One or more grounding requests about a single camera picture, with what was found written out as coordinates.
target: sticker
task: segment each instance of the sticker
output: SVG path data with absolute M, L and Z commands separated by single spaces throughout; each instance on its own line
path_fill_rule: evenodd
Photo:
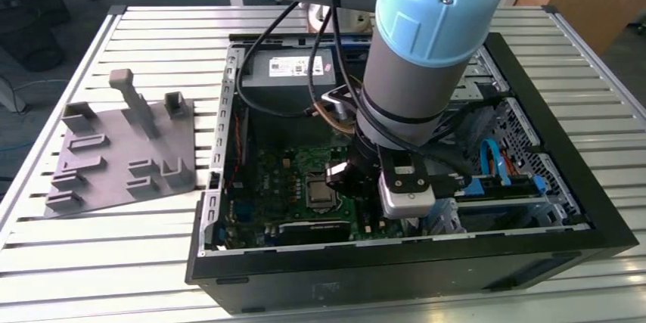
M 270 77 L 308 76 L 310 57 L 274 57 L 270 60 Z M 324 76 L 324 57 L 314 58 L 314 76 Z

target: floor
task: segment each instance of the floor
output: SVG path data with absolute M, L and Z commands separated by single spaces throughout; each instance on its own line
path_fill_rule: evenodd
M 272 5 L 272 0 L 245 0 L 249 5 Z M 0 75 L 14 87 L 30 81 L 70 79 L 83 58 L 111 5 L 229 5 L 229 0 L 65 0 L 73 21 L 54 29 L 66 52 L 65 63 L 43 73 L 29 73 L 0 49 Z M 627 29 L 604 57 L 608 66 L 646 104 L 646 36 Z M 19 92 L 30 104 L 27 115 L 19 116 L 0 107 L 0 177 L 11 177 L 19 171 L 30 152 L 29 144 L 37 139 L 66 87 L 65 82 L 41 83 Z M 0 198 L 9 189 L 0 182 Z

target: open computer chassis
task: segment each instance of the open computer chassis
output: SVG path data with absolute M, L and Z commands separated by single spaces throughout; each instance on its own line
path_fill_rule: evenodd
M 244 230 L 232 226 L 234 222 L 244 225 L 244 218 L 249 222 L 260 218 L 260 202 L 249 200 L 241 205 L 245 208 L 234 206 L 232 195 L 236 193 L 228 189 L 262 190 L 264 184 L 268 189 L 269 183 L 278 181 L 274 175 L 266 175 L 249 180 L 250 184 L 241 176 L 245 172 L 238 171 L 238 177 L 234 176 L 237 165 L 241 166 L 236 160 L 241 147 L 236 133 L 246 128 L 246 124 L 236 119 L 238 115 L 233 116 L 240 102 L 234 80 L 237 72 L 242 72 L 238 66 L 254 40 L 254 36 L 232 37 L 210 184 L 197 207 L 188 268 L 188 283 L 200 284 L 229 313 L 521 289 L 585 260 L 613 256 L 637 245 L 636 237 L 499 33 L 489 35 L 470 62 L 450 109 L 482 99 L 493 88 L 499 92 L 511 91 L 515 97 L 476 113 L 457 131 L 457 140 L 466 161 L 473 163 L 476 175 L 481 173 L 478 143 L 484 138 L 493 138 L 520 171 L 544 177 L 548 194 L 468 203 L 449 200 L 434 220 L 428 222 L 425 233 L 418 235 L 408 234 L 397 223 L 393 225 L 388 221 L 393 230 L 378 235 L 376 231 L 373 234 L 368 234 L 368 230 L 358 231 L 354 226 L 352 241 L 273 246 L 264 240 L 272 239 L 277 233 L 276 226 L 268 224 L 265 237 L 262 232 L 258 233 L 258 245 L 253 236 L 245 240 Z M 265 42 L 264 50 L 301 49 L 308 55 L 313 40 L 313 35 L 276 35 Z M 368 35 L 344 37 L 352 64 L 353 61 L 361 64 L 365 60 L 361 50 L 368 50 L 370 40 Z M 333 49 L 330 37 L 324 38 L 322 48 Z M 248 145 L 252 143 L 248 137 L 242 138 L 242 143 L 244 148 L 256 148 Z M 293 168 L 296 162 L 297 159 L 284 159 L 277 169 Z M 248 160 L 248 164 L 253 163 L 258 163 L 258 158 Z M 338 212 L 333 211 L 336 216 L 341 216 L 342 211 L 350 211 L 346 215 L 353 213 L 349 203 L 336 209 Z M 301 213 L 313 215 L 305 207 L 298 208 Z M 285 219 L 305 219 L 301 213 Z M 496 216 L 497 228 L 482 226 L 481 222 L 486 222 L 489 216 Z

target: aluminum slotted table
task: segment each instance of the aluminum slotted table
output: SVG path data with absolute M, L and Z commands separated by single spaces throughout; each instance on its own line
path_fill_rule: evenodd
M 113 69 L 131 68 L 149 101 L 182 91 L 197 105 L 197 165 L 209 164 L 232 33 L 261 33 L 281 7 L 114 8 L 0 204 L 0 322 L 208 321 L 230 316 L 185 264 L 200 191 L 45 220 L 66 103 L 123 107 Z M 277 32 L 302 33 L 297 10 Z M 559 14 L 504 8 L 493 32 L 512 50 L 620 208 L 641 245 L 529 290 L 248 316 L 245 321 L 616 321 L 646 319 L 644 108 Z M 208 180 L 198 167 L 198 184 Z

